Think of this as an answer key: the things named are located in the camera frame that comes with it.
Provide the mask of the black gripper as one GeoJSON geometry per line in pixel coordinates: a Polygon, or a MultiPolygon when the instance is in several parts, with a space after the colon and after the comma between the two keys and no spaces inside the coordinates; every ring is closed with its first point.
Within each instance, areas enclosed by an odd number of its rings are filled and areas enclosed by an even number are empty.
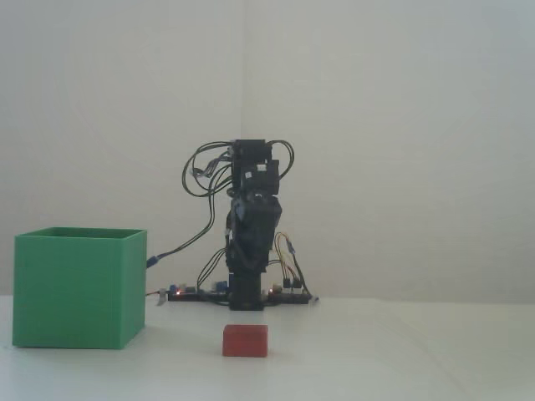
{"type": "Polygon", "coordinates": [[[260,192],[267,196],[255,199],[255,250],[251,227],[246,222],[246,205],[239,197],[231,200],[226,223],[226,263],[230,272],[252,271],[255,258],[260,263],[260,271],[266,271],[282,214],[282,207],[275,196],[279,193],[279,181],[278,160],[232,165],[232,189],[236,193],[260,192]]]}

